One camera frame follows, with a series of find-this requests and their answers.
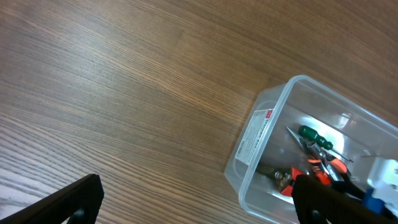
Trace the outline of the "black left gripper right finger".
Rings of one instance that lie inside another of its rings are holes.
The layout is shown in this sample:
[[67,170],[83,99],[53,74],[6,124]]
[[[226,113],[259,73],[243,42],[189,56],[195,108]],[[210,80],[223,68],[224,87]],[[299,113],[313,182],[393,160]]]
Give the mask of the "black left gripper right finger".
[[297,176],[292,198],[300,223],[395,223],[306,175]]

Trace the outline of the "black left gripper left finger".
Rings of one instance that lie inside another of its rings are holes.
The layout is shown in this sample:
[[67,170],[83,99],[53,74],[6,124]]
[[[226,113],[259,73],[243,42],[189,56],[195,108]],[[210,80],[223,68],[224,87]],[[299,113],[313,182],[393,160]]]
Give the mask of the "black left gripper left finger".
[[98,174],[88,174],[38,202],[6,217],[1,224],[95,223],[104,199]]

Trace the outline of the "orange black needle-nose pliers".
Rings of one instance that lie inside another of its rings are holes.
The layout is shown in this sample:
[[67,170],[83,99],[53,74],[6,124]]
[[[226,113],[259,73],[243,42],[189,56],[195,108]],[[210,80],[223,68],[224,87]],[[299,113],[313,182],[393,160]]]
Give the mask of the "orange black needle-nose pliers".
[[306,125],[299,127],[298,131],[288,127],[287,131],[307,155],[308,163],[322,184],[358,199],[364,197],[364,191],[352,183],[351,172],[347,165],[331,153],[335,149],[330,141]]

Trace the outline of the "red handled snips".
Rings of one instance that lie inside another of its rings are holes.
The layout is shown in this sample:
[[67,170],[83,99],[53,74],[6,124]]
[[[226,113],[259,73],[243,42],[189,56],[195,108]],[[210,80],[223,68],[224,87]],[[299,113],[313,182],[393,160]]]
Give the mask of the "red handled snips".
[[294,167],[281,168],[267,164],[259,164],[256,168],[256,171],[270,178],[276,186],[278,192],[287,197],[292,196],[293,184],[297,176],[303,174],[301,170],[298,170]]

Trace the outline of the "green handled screwdriver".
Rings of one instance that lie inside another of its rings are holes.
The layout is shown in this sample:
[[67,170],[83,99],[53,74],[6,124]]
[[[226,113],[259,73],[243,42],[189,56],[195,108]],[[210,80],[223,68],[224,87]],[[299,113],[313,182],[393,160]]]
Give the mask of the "green handled screwdriver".
[[298,129],[298,134],[309,141],[315,141],[320,147],[324,148],[325,150],[335,152],[342,158],[353,162],[353,160],[334,149],[333,144],[330,141],[327,141],[323,136],[319,135],[318,132],[313,128],[310,128],[306,125],[301,125]]

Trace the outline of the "clear plastic container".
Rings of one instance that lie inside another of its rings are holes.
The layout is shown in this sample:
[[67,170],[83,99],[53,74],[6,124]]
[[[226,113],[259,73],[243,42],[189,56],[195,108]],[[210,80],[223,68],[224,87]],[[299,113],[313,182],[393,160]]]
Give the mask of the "clear plastic container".
[[298,223],[292,198],[278,193],[258,164],[299,166],[305,154],[289,128],[315,129],[333,144],[334,156],[357,176],[363,156],[397,159],[397,127],[320,82],[297,75],[260,92],[224,172],[240,206],[270,223]]

